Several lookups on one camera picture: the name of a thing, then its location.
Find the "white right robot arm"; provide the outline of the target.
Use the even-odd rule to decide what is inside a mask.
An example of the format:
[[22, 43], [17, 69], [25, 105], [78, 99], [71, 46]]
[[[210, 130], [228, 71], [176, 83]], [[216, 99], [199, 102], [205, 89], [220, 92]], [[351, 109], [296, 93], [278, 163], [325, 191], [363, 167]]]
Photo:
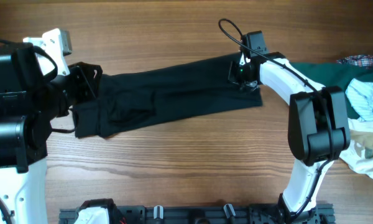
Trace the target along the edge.
[[289, 106], [288, 145], [295, 162], [287, 187], [267, 215], [277, 223], [318, 218], [321, 183], [351, 140], [343, 91], [314, 82], [279, 53], [242, 54], [231, 62], [228, 80], [242, 90], [265, 85]]

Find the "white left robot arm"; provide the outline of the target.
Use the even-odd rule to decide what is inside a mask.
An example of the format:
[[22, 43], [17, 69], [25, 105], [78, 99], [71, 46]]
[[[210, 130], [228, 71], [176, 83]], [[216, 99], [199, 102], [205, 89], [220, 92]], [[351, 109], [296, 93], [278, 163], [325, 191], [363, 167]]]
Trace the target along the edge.
[[43, 73], [31, 43], [0, 46], [0, 223], [47, 223], [47, 139], [54, 118], [95, 99], [102, 69], [78, 62]]

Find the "black polo shirt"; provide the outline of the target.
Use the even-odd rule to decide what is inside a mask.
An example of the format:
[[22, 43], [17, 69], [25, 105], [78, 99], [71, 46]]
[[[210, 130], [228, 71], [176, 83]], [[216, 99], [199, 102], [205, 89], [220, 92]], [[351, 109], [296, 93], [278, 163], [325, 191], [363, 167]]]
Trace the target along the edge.
[[75, 136], [109, 137], [179, 119], [262, 106], [259, 90], [230, 83], [237, 54], [141, 73], [103, 75], [98, 97], [73, 107]]

